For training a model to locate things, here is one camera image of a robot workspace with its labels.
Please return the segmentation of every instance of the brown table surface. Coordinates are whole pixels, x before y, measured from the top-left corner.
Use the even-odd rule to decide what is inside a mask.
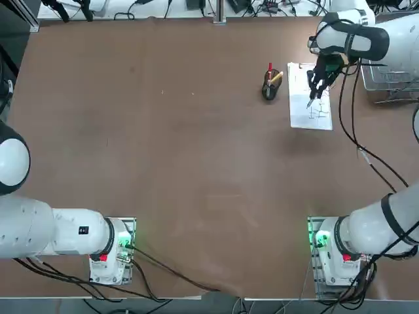
[[[271,105],[261,99],[268,62],[286,72],[287,62],[316,60],[306,42],[317,23],[150,19],[42,27],[30,37],[9,119],[32,156],[18,193],[53,207],[135,216],[141,248],[225,292],[298,298],[310,257],[307,216],[349,214],[388,193],[339,126],[341,79],[331,96],[333,131],[290,128],[286,77]],[[359,82],[355,116],[359,140],[413,183],[419,146],[412,107],[372,105]],[[88,277],[86,257],[48,260]],[[369,296],[419,299],[418,262],[381,260]],[[141,264],[159,296],[203,293]],[[0,269],[1,296],[85,295],[13,261]],[[145,292],[138,275],[129,288]],[[310,272],[303,298],[314,296]]]

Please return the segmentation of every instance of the small sticker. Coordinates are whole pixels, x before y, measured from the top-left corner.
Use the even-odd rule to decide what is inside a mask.
[[[88,226],[80,226],[79,227],[79,234],[89,234],[89,227]]]

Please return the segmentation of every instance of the metal mounting plate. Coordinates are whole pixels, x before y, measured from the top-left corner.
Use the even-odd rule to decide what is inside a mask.
[[[313,238],[321,227],[321,223],[329,217],[313,217],[307,218],[308,227],[308,239],[310,241],[310,252],[312,255],[312,269],[313,269],[313,280],[316,288],[316,297],[319,300],[332,300],[339,298],[340,294],[348,287],[341,286],[329,286],[325,283],[323,275],[323,267],[320,262],[319,254],[317,249],[314,247]]]

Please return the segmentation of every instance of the floor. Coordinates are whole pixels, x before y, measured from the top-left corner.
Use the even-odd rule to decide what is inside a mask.
[[[28,5],[33,12],[37,12],[41,0],[27,0]],[[7,49],[11,58],[19,66],[29,38],[28,26],[18,17],[11,14],[4,6],[0,5],[0,43]],[[15,78],[6,71],[6,78],[15,81]],[[202,297],[201,300],[174,300],[171,304],[159,309],[155,313],[232,313],[232,308],[237,298],[219,292],[211,292]],[[245,302],[247,310],[250,309],[252,302]],[[91,301],[100,313],[108,313],[113,309],[131,309],[136,313],[146,313],[154,309],[157,305],[148,300],[131,299],[122,303],[110,304],[101,301]],[[282,306],[279,301],[259,301],[256,302],[251,310],[252,314],[275,314]],[[94,313],[82,300],[65,299],[65,300],[0,300],[0,307],[4,314],[89,314]],[[294,301],[287,305],[285,311],[281,313],[320,313],[324,306],[312,301]],[[357,312],[359,314],[390,314],[390,313],[417,313],[419,310],[418,302],[365,302],[363,307]],[[345,309],[337,308],[335,313],[343,313]],[[236,306],[234,313],[240,312],[240,306]]]

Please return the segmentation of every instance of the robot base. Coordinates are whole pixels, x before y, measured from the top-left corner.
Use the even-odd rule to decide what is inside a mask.
[[[127,285],[132,281],[131,257],[133,250],[126,244],[133,245],[136,238],[136,218],[109,217],[115,230],[113,246],[109,254],[101,260],[89,258],[90,280],[104,285]]]
[[[338,217],[308,217],[308,233],[316,294],[319,299],[336,298],[360,271],[360,259],[345,260],[336,247]]]

